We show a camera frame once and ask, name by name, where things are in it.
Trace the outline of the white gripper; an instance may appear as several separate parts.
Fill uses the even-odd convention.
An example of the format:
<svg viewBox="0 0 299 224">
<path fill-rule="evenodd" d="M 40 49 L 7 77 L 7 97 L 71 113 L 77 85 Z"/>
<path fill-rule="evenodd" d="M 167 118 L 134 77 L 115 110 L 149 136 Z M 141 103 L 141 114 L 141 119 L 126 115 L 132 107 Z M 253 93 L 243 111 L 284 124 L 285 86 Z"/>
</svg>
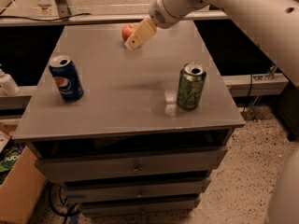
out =
<svg viewBox="0 0 299 224">
<path fill-rule="evenodd" d="M 179 22 L 177 1 L 153 0 L 149 6 L 150 19 L 138 23 L 135 31 L 124 41 L 124 46 L 137 49 L 156 34 L 157 27 L 168 29 Z"/>
</svg>

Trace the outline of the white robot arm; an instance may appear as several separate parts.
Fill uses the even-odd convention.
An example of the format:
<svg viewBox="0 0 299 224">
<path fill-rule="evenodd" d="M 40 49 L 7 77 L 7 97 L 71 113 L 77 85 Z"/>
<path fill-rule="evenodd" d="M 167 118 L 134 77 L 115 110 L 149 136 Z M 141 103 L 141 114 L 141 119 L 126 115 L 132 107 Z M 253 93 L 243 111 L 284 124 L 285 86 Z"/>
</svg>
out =
<svg viewBox="0 0 299 224">
<path fill-rule="evenodd" d="M 125 42 L 136 49 L 156 33 L 189 13 L 213 5 L 299 87 L 299 4 L 293 0 L 153 0 L 149 18 Z M 286 161 L 278 177 L 264 224 L 299 224 L 299 148 Z"/>
</svg>

